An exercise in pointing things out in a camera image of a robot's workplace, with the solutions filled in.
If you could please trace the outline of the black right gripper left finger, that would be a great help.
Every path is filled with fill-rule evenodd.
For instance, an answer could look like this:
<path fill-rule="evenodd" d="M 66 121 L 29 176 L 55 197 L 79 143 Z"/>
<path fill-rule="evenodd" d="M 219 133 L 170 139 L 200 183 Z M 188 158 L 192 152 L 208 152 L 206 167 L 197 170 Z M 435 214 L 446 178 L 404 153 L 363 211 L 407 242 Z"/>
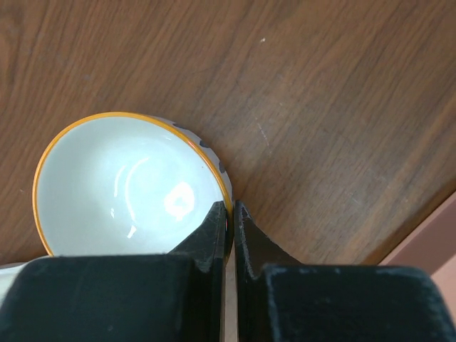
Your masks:
<path fill-rule="evenodd" d="M 227 210 L 166 254 L 29 262 L 1 305 L 3 341 L 222 341 Z"/>

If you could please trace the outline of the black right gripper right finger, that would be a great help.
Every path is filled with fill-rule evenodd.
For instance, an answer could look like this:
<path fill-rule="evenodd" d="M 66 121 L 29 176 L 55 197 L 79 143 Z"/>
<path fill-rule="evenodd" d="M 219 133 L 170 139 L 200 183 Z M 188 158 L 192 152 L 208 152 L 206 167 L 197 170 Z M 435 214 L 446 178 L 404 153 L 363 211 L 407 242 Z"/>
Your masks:
<path fill-rule="evenodd" d="M 234 205 L 240 341 L 453 341 L 455 325 L 423 271 L 303 264 Z"/>

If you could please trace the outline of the white bowl with blue dashes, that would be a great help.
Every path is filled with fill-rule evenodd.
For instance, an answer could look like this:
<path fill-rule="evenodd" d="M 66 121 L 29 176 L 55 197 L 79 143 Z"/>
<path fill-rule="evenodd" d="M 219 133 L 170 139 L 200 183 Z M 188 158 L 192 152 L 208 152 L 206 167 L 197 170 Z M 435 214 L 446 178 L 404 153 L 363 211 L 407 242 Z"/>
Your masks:
<path fill-rule="evenodd" d="M 164 118 L 99 113 L 64 128 L 36 167 L 31 203 L 50 257 L 164 254 L 234 196 L 217 154 Z"/>

